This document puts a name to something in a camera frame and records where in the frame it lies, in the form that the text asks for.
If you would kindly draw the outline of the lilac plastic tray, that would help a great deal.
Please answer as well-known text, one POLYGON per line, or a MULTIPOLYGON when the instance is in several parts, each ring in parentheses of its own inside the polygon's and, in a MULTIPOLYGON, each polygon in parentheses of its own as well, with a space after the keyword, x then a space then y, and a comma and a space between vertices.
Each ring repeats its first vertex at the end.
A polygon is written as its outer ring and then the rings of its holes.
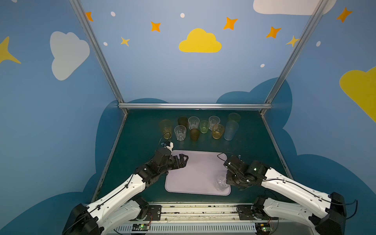
POLYGON ((215 188, 216 178, 226 176, 224 161, 227 156, 218 152, 174 150, 172 154, 184 154, 189 157, 184 168, 171 170, 165 180, 165 189, 169 193, 187 193, 201 195, 228 196, 229 186, 224 192, 215 188))

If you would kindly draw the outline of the brown amber short cup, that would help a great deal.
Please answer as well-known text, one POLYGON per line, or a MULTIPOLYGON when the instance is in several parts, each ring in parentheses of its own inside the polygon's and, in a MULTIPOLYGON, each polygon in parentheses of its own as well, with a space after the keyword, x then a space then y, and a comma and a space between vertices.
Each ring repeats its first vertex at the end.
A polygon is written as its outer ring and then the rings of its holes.
POLYGON ((193 128, 190 130, 190 138, 192 141, 197 141, 200 136, 200 130, 197 128, 193 128))

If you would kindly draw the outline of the yellow short cup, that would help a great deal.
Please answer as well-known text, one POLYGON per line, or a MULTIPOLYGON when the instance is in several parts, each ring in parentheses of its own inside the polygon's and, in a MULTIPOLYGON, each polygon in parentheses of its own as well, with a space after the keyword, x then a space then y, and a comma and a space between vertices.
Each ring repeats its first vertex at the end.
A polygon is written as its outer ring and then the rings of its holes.
POLYGON ((222 124, 215 124, 212 127, 212 137, 216 140, 219 140, 225 132, 225 127, 222 124))

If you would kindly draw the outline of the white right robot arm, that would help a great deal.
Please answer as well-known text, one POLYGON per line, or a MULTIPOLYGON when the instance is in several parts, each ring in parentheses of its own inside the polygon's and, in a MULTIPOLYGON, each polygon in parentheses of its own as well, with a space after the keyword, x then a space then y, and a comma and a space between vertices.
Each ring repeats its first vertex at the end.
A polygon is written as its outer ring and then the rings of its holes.
POLYGON ((306 187, 274 168, 254 160, 247 164, 238 156, 225 160, 226 183, 240 189, 253 185, 275 191, 292 202, 282 202, 259 196, 250 206, 237 210, 244 219, 287 219, 312 228, 319 235, 343 235, 347 220, 344 197, 338 193, 323 193, 306 187))

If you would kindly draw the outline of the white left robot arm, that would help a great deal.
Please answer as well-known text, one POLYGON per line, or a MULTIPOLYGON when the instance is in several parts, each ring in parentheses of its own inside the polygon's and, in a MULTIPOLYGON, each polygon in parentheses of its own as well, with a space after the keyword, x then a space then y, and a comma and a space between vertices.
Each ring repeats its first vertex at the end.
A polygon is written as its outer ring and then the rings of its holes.
POLYGON ((103 198, 84 206, 79 204, 70 213, 63 229, 64 235, 101 235, 105 231, 105 222, 115 210, 154 184, 160 175, 170 170, 184 168, 189 157, 184 154, 172 155, 172 146, 158 149, 154 156, 119 187, 103 198))

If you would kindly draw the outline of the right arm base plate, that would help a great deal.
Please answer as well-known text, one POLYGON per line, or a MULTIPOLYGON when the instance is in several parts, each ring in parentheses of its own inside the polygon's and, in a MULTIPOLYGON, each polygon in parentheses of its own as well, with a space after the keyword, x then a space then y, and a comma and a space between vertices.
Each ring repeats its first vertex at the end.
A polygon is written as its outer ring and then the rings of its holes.
POLYGON ((240 220, 269 220, 277 219, 271 217, 264 211, 264 206, 260 205, 237 205, 237 213, 240 220))

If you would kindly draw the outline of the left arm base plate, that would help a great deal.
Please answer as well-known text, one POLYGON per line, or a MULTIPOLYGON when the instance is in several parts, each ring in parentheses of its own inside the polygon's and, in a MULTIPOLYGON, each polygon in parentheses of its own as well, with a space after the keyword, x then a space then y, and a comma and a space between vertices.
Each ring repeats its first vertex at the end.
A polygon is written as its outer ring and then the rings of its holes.
POLYGON ((136 220, 139 221, 160 221, 162 214, 161 205, 149 205, 141 209, 136 220))

